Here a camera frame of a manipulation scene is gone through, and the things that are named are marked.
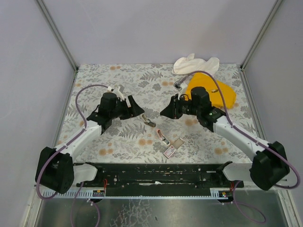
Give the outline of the cardboard staple box tray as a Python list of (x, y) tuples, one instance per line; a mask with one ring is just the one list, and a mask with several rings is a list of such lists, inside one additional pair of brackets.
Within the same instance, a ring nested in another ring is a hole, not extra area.
[(184, 143), (185, 141), (182, 138), (178, 138), (176, 141), (173, 142), (172, 146), (175, 149), (179, 149)]

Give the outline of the red white staple box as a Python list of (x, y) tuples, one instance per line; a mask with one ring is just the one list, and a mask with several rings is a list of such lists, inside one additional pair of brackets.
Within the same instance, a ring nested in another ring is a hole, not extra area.
[(176, 151), (177, 151), (177, 148), (175, 148), (173, 145), (171, 145), (169, 148), (167, 148), (167, 150), (163, 154), (167, 159), (169, 159), (171, 156), (173, 156), (175, 154)]

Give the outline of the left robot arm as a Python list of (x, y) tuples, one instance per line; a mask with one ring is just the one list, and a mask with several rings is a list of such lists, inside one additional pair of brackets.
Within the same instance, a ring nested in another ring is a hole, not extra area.
[(64, 194), (72, 185), (93, 181), (97, 168), (91, 164), (74, 165), (77, 156), (90, 142), (102, 135), (114, 119), (127, 120), (143, 113), (144, 110), (132, 96), (122, 99), (114, 93), (104, 93), (100, 104), (86, 118), (83, 129), (67, 142), (55, 148), (45, 147), (41, 151), (35, 177), (36, 185)]

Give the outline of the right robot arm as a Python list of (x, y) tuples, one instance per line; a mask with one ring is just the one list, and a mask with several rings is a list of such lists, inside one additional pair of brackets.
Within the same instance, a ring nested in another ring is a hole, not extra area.
[(289, 174), (283, 145), (277, 141), (269, 143), (233, 124), (227, 113), (212, 105), (205, 88), (193, 88), (190, 99), (185, 94), (172, 96), (160, 112), (170, 119), (179, 119), (184, 114), (195, 116), (203, 127), (227, 139), (252, 161), (250, 165), (234, 162), (222, 165), (227, 180), (253, 182), (267, 191)]

